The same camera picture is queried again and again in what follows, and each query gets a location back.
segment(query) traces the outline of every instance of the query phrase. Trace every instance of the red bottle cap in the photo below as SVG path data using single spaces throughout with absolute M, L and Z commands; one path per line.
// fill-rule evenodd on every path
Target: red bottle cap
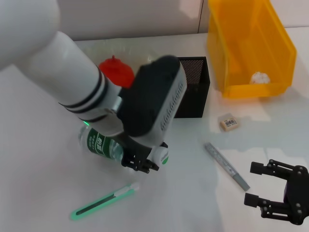
M 130 88 L 134 81 L 131 67 L 116 59 L 115 56 L 100 63 L 99 69 L 117 86 Z

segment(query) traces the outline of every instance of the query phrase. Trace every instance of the green bottle label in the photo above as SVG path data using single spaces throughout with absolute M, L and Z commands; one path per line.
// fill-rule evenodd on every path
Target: green bottle label
M 87 138 L 87 146 L 91 152 L 96 153 L 100 156 L 111 158 L 110 143 L 111 138 L 101 135 L 93 128 L 90 130 Z

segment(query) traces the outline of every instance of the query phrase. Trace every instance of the table surface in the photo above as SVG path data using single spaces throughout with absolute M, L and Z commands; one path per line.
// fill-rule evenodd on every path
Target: table surface
M 309 28 L 287 29 L 298 50 L 293 85 L 265 99 L 226 100 L 215 88 L 205 49 L 207 34 L 128 39 L 158 55 L 206 56 L 211 77 L 202 118 L 175 119 L 166 142 L 170 158 L 160 171 L 130 172 L 82 152 L 81 121 L 14 67 L 0 72 L 0 230 L 23 232 L 235 232 L 308 231 L 263 219 L 244 206 L 243 190 L 202 149 L 211 141 L 251 186 L 249 193 L 282 201 L 285 181 L 251 174 L 252 161 L 269 159 L 308 167 Z M 78 42 L 85 49 L 96 42 Z M 219 121 L 240 121 L 228 133 Z M 80 221 L 70 213 L 133 181 L 141 189 Z

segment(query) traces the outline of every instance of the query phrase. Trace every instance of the yellow plastic bin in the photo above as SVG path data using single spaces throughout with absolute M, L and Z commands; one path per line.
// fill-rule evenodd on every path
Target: yellow plastic bin
M 292 84 L 296 49 L 268 0 L 209 0 L 207 48 L 223 97 L 270 97 Z M 269 84 L 250 84 L 254 73 Z

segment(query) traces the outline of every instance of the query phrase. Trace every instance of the black mesh pen holder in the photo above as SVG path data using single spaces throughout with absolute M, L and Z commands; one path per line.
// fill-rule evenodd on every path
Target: black mesh pen holder
M 210 86 L 206 57 L 178 57 L 187 77 L 187 90 L 175 118 L 203 117 Z

